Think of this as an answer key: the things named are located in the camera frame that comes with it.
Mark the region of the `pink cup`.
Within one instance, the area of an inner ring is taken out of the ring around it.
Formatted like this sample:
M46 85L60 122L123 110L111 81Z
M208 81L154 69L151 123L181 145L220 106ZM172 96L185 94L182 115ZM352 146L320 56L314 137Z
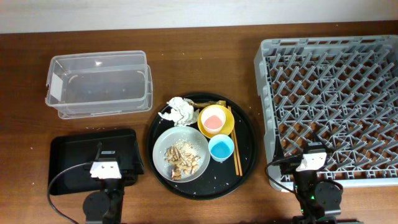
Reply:
M226 122L226 115L219 107L207 107L201 114L201 123L205 131L210 134L217 134L221 131Z

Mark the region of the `white tissue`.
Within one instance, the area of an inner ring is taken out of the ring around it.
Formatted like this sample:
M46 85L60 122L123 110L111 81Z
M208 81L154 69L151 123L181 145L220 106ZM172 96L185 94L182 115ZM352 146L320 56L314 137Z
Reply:
M171 107L169 113L158 113L165 120L173 121L174 126L188 126L198 121L200 110L195 110L190 104L192 100L182 97L173 97L167 102Z

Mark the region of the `gold snack wrapper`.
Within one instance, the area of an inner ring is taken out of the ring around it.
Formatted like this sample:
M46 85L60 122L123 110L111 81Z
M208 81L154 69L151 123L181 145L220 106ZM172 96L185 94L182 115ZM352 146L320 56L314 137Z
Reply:
M211 106L211 105L220 105L220 106L224 106L226 107L226 102L223 100L219 100L219 101L207 101L204 103L196 103L191 99L185 98L184 99L189 105L193 106L194 108L206 108L207 106Z

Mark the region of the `yellow bowl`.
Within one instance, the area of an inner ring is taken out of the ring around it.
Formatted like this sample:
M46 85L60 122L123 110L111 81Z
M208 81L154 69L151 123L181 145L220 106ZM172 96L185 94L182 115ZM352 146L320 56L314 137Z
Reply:
M211 105L211 106L207 106L205 109L203 109L198 117L198 128L201 131L201 133L206 136L207 138L211 139L212 137L214 137L215 135L217 135L216 133L210 133L208 132L208 130L204 127L204 118L205 116L203 115L206 110L214 110L214 109L219 109L220 111L222 111L225 115L225 122L223 127L220 129L220 131L217 134L224 134L224 135L230 135L234 129L234 116L232 114L232 112L230 112L229 109L227 109L224 106L220 106L220 105Z

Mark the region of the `blue cup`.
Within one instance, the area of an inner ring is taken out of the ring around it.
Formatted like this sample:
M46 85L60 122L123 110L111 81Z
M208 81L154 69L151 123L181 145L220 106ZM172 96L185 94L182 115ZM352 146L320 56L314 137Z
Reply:
M233 154L233 140L224 134L217 134L208 143L211 157L216 162L224 162Z

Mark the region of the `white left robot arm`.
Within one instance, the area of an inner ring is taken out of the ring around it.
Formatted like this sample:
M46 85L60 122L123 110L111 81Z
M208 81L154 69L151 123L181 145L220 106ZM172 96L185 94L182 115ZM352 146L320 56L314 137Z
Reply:
M97 153L90 168L91 178L100 183L100 190L89 194L83 202L85 222L90 224L121 223L124 179L116 152L97 144Z

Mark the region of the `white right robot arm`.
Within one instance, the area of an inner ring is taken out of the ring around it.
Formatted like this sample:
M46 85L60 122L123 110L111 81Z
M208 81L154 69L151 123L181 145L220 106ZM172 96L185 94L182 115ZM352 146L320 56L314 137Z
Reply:
M319 180L318 172L326 167L331 149L318 141L308 143L299 155L290 156L279 164L282 174L294 177L294 193L302 214L293 222L336 223L341 214L343 186L333 180Z

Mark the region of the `clear plastic waste bin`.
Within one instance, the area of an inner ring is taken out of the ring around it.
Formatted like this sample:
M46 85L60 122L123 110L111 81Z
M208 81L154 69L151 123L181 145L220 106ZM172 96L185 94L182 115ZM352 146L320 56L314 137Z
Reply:
M58 55L51 59L45 103L62 119L150 111L153 82L141 50Z

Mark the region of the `grey dishwasher rack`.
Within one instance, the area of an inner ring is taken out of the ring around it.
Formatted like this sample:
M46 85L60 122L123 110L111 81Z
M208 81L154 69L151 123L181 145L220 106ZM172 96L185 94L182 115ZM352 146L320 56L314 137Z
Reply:
M321 179L397 184L397 37L263 40L254 58L267 160L331 149Z

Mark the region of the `right wooden chopstick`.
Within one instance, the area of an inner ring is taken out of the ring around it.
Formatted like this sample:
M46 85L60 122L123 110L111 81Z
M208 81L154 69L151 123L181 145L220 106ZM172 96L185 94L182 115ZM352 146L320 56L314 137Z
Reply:
M243 176L243 170L242 170L242 167L241 167L241 161L240 161L240 156L239 156L239 147L238 147L238 140L237 140L237 137L236 137L235 125L234 125L234 136L235 136L235 139L236 139L236 155L237 155L237 158L238 158L239 174L240 174L240 177L242 177Z

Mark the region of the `wooden chopstick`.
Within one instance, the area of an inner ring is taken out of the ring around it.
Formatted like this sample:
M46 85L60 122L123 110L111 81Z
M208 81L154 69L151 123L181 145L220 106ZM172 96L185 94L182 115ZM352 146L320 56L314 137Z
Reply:
M230 121L229 123L230 123L230 126L231 126L231 128L230 128L231 129L230 136L231 136L231 139L233 140L234 168L235 168L236 175L240 176L240 174L239 174L239 166L238 166L238 158L237 158L237 155L236 155L236 139L235 139L235 136L234 136L234 118L233 118L231 107L229 105L227 106L227 109L229 110L230 115L231 115L231 117L229 119L229 121Z
M236 155L237 155L237 158L238 158L239 174L240 174L240 177L242 177L243 176L243 170L242 170L242 167L241 167L241 161L240 161L240 156L239 156L239 147L238 147L238 140L237 140L237 137L236 137L235 125L234 125L234 136L235 136L235 139L236 139Z

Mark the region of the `peanut shells and rice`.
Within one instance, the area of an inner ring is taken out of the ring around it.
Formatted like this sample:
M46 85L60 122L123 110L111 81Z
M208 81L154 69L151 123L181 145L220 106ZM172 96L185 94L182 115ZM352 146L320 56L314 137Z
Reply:
M167 148L164 159L172 166L172 180L181 180L195 174L200 156L190 141L180 139Z

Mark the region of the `round black serving tray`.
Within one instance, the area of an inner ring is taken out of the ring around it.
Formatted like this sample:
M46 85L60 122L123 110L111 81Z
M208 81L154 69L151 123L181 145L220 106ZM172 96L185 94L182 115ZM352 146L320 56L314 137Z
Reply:
M149 128L147 136L147 156L150 166L159 182L172 193L192 200L211 200L228 195L242 185L254 170L257 159L258 143L256 132L248 115L233 101L212 93L192 93L185 95L194 102L225 100L232 109L235 119L235 129L238 140L239 156L243 176L237 176L234 168L233 157L220 163L210 159L205 172L199 178L186 183L167 180L156 170L152 160L152 151L158 137L174 126L173 122L162 119L156 115Z

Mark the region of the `left wooden chopstick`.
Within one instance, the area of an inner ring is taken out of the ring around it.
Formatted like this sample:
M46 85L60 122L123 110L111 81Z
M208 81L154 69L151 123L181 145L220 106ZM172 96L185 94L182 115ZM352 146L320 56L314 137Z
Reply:
M229 121L230 121L229 123L230 123L230 126L231 126L231 128L230 128L231 129L230 136L231 136L231 139L233 140L234 168L235 168L236 175L240 176L240 174L239 174L239 166L238 166L238 158L237 158L237 155L236 155L236 139L235 139L235 136L234 136L234 118L233 118L231 107L229 105L227 106L227 109L229 110L230 115L231 115L231 117L229 119Z

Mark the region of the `black rectangular tray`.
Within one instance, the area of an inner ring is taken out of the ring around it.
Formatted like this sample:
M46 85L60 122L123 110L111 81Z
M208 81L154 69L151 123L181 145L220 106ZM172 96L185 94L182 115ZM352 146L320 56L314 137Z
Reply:
M135 184L138 176L144 174L144 165L133 129L56 137L50 145L48 181L69 167L92 163L99 142L104 150L116 152L125 186ZM65 195L99 190L100 183L91 178L90 168L91 166L87 165L66 172L54 182L50 194Z

